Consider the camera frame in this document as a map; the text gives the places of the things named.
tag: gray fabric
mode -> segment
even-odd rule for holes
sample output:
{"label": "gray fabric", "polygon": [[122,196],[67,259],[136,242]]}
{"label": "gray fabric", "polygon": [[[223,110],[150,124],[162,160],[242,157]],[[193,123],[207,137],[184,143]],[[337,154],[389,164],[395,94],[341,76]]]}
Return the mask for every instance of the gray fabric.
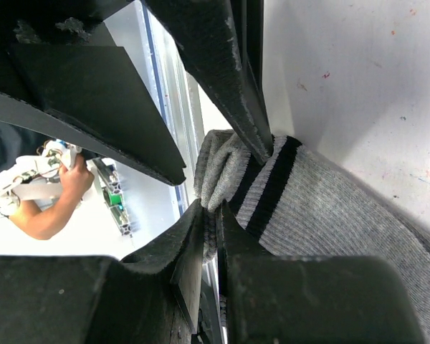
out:
{"label": "gray fabric", "polygon": [[[271,175],[284,140],[256,177],[236,215],[245,228]],[[196,169],[196,194],[213,212],[230,200],[246,173],[249,153],[238,137],[212,131]],[[206,246],[214,253],[213,236]],[[259,243],[276,255],[375,255],[399,271],[430,343],[430,236],[382,207],[306,147],[297,149],[282,196]]]}

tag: white wall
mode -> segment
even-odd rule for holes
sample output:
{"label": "white wall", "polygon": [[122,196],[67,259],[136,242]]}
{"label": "white wall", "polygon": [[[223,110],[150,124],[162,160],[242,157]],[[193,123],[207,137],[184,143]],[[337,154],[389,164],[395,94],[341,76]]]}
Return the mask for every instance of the white wall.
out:
{"label": "white wall", "polygon": [[430,229],[430,1],[264,4],[273,132],[300,139]]}
{"label": "white wall", "polygon": [[228,121],[220,113],[220,110],[213,104],[209,96],[202,90],[201,86],[198,86],[199,100],[201,102],[201,114],[204,122],[204,134],[210,130],[224,130],[232,129]]}

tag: black stripe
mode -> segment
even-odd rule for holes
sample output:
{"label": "black stripe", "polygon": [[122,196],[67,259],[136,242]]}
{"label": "black stripe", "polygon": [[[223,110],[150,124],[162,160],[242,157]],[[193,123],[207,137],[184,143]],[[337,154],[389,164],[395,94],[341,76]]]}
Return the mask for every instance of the black stripe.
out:
{"label": "black stripe", "polygon": [[247,192],[249,192],[250,187],[252,186],[262,168],[263,166],[257,162],[254,156],[250,155],[249,163],[247,164],[247,169],[245,170],[244,176],[242,177],[242,181],[239,184],[236,193],[229,202],[229,208],[235,216],[237,216],[237,213],[239,213]]}
{"label": "black stripe", "polygon": [[288,137],[287,142],[277,157],[264,187],[263,194],[259,198],[257,207],[245,229],[257,240],[261,238],[282,197],[282,193],[292,172],[293,164],[295,163],[297,149],[300,146],[300,141]]}

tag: ribbed fabric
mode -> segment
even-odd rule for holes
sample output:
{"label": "ribbed fabric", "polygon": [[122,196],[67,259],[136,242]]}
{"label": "ribbed fabric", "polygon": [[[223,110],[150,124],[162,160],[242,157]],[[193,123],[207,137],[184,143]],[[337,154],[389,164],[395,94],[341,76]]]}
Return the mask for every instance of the ribbed fabric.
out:
{"label": "ribbed fabric", "polygon": [[201,156],[195,186],[211,219],[206,259],[216,252],[213,212],[223,199],[273,254],[382,257],[399,271],[430,343],[426,232],[382,207],[294,138],[274,138],[274,153],[260,167],[235,134],[211,131]]}

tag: white robotic hand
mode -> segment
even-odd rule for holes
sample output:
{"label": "white robotic hand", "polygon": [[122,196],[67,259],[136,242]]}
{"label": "white robotic hand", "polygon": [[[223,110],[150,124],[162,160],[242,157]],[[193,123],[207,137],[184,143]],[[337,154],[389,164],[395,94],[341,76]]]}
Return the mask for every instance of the white robotic hand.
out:
{"label": "white robotic hand", "polygon": [[48,141],[41,156],[21,156],[16,159],[16,165],[0,173],[0,212],[12,215],[19,208],[22,200],[39,199],[42,196],[55,197],[62,188],[59,183],[50,183],[46,188],[41,184],[22,184],[29,179],[39,176],[55,177],[62,164],[71,170],[75,166],[77,154],[81,147],[61,140]]}
{"label": "white robotic hand", "polygon": [[[81,153],[81,147],[72,145],[71,143],[66,143],[62,140],[52,140],[47,142],[44,146],[42,156],[45,158],[53,157],[54,160],[49,160],[49,162],[53,163],[54,166],[60,162],[64,164],[67,170],[71,170],[75,165],[75,159],[78,153]],[[50,178],[50,176],[47,176],[46,174],[42,174],[42,176]]]}

